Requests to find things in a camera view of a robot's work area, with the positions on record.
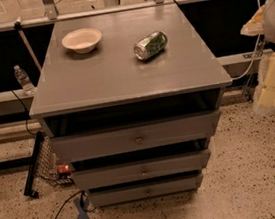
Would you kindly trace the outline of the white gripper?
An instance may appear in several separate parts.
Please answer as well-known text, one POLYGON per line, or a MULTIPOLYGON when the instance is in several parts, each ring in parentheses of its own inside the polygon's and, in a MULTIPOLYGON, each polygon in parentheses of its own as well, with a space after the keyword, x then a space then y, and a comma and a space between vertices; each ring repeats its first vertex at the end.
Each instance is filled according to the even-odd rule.
MULTIPOLYGON (((264 33, 262 5, 240 30, 241 35, 255 36, 264 33)), ((258 115, 268 115, 275 111, 275 52, 264 54, 258 68, 258 85, 254 91, 253 110, 258 115)))

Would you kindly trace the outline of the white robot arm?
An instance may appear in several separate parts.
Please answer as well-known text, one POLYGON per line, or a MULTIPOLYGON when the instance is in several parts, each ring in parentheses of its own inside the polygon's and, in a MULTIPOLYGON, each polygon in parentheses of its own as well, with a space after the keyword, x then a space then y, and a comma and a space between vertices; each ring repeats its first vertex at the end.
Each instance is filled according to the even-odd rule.
MULTIPOLYGON (((264 35, 275 44, 275 0, 266 0, 240 30, 241 35, 264 35)), ((275 52, 264 56, 258 68, 258 85, 253 97, 253 110, 259 115, 275 111, 275 52)))

